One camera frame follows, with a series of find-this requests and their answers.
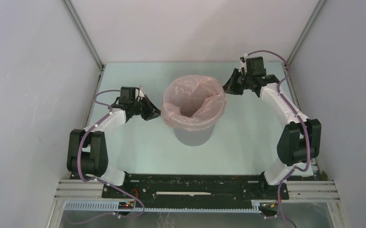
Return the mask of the pink plastic trash bag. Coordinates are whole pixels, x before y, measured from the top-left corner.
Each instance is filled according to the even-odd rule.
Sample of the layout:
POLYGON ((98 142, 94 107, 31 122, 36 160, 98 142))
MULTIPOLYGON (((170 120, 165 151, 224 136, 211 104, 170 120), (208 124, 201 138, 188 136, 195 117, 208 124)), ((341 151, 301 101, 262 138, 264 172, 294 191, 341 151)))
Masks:
POLYGON ((171 128, 207 129, 224 115, 227 99, 221 83, 210 76, 187 75, 167 87, 161 118, 171 128))

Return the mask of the grey trash bin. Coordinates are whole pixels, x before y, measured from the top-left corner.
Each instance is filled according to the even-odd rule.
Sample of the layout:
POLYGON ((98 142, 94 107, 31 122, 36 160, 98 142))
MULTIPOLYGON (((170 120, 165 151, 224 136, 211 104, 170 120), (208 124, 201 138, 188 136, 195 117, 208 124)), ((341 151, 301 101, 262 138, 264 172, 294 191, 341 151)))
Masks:
POLYGON ((174 128, 176 138, 187 146, 201 146, 212 136, 215 125, 203 130, 188 131, 186 129, 174 128))

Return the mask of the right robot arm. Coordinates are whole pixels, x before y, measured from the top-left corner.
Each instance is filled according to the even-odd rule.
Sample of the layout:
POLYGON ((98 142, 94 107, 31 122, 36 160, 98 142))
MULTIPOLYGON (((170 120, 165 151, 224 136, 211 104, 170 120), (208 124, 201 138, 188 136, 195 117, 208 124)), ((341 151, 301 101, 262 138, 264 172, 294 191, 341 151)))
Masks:
POLYGON ((262 57, 243 56, 240 62, 241 67, 234 69, 224 91, 231 95, 242 95, 245 90, 254 92, 272 108, 283 126, 276 149, 278 158, 257 186, 258 194, 269 199, 276 193, 276 185, 295 171, 309 170, 311 160, 319 155, 321 123, 310 119, 289 100, 282 89, 283 82, 267 74, 262 57))

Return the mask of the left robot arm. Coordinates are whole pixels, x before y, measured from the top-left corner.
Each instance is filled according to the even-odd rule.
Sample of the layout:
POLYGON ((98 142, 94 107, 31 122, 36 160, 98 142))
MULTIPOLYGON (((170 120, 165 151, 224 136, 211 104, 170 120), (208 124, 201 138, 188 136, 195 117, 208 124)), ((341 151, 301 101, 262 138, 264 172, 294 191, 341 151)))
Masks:
POLYGON ((71 131, 66 167, 82 181, 97 179, 114 185, 114 193, 126 198, 131 193, 131 184, 125 181, 125 171, 109 163, 106 137, 134 116, 149 121, 160 117, 161 111, 139 87, 121 87, 118 93, 112 104, 101 103, 107 108, 107 113, 96 123, 71 131))

